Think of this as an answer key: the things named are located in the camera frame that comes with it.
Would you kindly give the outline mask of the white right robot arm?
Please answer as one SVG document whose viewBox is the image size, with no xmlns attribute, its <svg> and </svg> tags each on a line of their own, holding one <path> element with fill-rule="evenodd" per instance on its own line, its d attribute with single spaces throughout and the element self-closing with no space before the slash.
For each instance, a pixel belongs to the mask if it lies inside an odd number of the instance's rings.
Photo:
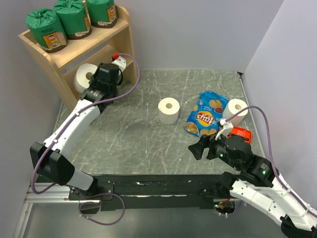
<svg viewBox="0 0 317 238">
<path fill-rule="evenodd" d="M 288 238 L 315 238 L 317 211 L 294 192 L 271 162 L 252 152 L 243 137 L 203 135 L 188 147 L 196 160 L 208 149 L 207 159 L 221 159 L 237 175 L 224 172 L 216 183 L 220 197 L 235 197 L 261 211 L 278 224 Z"/>
</svg>

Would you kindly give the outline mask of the green roll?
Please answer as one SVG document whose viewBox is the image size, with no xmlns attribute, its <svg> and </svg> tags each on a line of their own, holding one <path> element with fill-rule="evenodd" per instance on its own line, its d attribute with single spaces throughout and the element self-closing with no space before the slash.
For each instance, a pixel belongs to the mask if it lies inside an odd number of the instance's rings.
<svg viewBox="0 0 317 238">
<path fill-rule="evenodd" d="M 91 34 L 91 24 L 82 0 L 58 0 L 53 9 L 68 39 L 79 40 Z"/>
<path fill-rule="evenodd" d="M 114 0 L 86 0 L 91 25 L 111 28 L 117 22 Z"/>
<path fill-rule="evenodd" d="M 67 37 L 58 15 L 51 9 L 36 9 L 26 16 L 26 25 L 40 47 L 54 53 L 67 45 Z"/>
</svg>

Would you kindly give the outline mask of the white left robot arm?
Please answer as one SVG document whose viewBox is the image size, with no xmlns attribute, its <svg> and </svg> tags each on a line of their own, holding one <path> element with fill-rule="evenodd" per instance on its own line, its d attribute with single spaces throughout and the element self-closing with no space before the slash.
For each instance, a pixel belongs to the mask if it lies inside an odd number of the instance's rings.
<svg viewBox="0 0 317 238">
<path fill-rule="evenodd" d="M 44 142 L 35 142 L 30 147 L 34 166 L 31 188 L 34 193 L 39 193 L 35 188 L 35 180 L 37 175 L 41 175 L 53 184 L 80 189 L 86 199 L 97 196 L 97 179 L 76 169 L 68 156 L 91 122 L 115 99 L 120 98 L 117 87 L 122 84 L 125 69 L 126 61 L 122 57 L 111 63 L 85 63 L 78 68 L 75 82 L 84 78 L 85 83 L 75 108 L 54 134 Z"/>
</svg>

